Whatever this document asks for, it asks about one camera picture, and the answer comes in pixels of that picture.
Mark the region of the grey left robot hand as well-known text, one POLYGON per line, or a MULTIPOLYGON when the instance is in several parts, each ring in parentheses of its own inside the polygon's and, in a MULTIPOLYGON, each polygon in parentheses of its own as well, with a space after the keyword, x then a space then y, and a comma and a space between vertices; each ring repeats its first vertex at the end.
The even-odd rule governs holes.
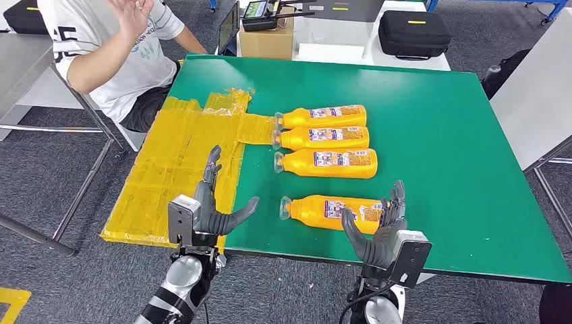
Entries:
POLYGON ((217 211, 215 188, 218 172, 222 168, 222 165, 218 164, 220 157, 221 147, 216 144, 209 152, 203 178, 194 191, 194 199, 201 207, 200 212, 194 217, 193 230, 225 236, 256 211, 260 198, 253 196, 243 208, 230 214, 217 211))

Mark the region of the person's right hand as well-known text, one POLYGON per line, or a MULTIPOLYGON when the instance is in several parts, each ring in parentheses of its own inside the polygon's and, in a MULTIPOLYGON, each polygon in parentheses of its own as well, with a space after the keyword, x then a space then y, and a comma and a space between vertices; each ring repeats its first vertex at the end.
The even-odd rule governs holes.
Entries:
POLYGON ((134 44, 147 28, 154 1, 109 0, 107 3, 119 21, 120 35, 134 44))

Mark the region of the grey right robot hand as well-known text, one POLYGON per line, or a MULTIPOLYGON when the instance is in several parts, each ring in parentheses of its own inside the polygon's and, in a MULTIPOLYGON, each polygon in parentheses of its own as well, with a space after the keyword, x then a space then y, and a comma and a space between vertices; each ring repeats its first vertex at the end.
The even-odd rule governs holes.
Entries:
POLYGON ((405 187, 402 180, 397 180, 390 190, 390 199, 381 199, 384 204, 382 218, 376 224, 376 231, 371 239, 363 236, 355 224, 353 213, 341 209, 341 224, 357 257, 363 264, 386 269, 393 262, 392 243, 399 230, 407 228, 405 220, 405 187))

